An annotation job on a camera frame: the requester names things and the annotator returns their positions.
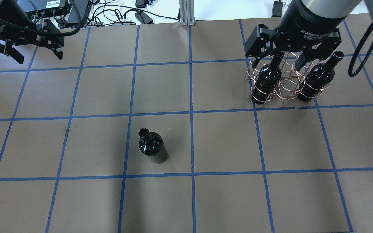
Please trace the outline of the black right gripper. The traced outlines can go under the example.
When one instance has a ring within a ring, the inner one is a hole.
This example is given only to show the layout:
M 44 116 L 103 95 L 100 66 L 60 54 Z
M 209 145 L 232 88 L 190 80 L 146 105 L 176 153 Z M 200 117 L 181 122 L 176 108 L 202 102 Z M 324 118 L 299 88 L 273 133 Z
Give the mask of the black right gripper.
M 258 24 L 245 44 L 255 69 L 261 59 L 279 52 L 301 52 L 299 71 L 315 59 L 325 60 L 341 44 L 338 25 L 348 16 L 348 0 L 293 0 L 275 28 Z

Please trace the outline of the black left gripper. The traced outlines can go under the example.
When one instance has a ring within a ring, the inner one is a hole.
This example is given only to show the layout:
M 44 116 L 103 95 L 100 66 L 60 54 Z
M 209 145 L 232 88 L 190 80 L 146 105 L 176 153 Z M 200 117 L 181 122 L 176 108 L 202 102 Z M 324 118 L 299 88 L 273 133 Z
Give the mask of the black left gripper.
M 50 19 L 36 24 L 16 0 L 0 0 L 0 54 L 23 64 L 24 56 L 13 46 L 28 44 L 48 48 L 59 60 L 63 59 L 64 35 Z

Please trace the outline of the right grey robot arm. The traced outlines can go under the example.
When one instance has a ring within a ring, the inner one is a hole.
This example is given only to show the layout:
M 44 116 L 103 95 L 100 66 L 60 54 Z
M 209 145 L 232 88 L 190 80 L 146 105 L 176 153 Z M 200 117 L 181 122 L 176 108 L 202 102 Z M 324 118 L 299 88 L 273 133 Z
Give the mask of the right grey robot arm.
M 258 24 L 245 43 L 245 55 L 257 65 L 280 52 L 300 52 L 295 68 L 325 60 L 341 44 L 338 25 L 359 0 L 292 0 L 274 29 Z

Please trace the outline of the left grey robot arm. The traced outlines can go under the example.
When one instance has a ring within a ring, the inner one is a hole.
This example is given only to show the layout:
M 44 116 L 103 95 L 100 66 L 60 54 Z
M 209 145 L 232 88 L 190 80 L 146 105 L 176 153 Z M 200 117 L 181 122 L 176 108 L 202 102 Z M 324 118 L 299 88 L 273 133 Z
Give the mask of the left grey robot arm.
M 0 54 L 23 64 L 24 56 L 16 49 L 20 45 L 45 47 L 63 58 L 64 37 L 49 20 L 35 24 L 15 0 L 0 0 Z

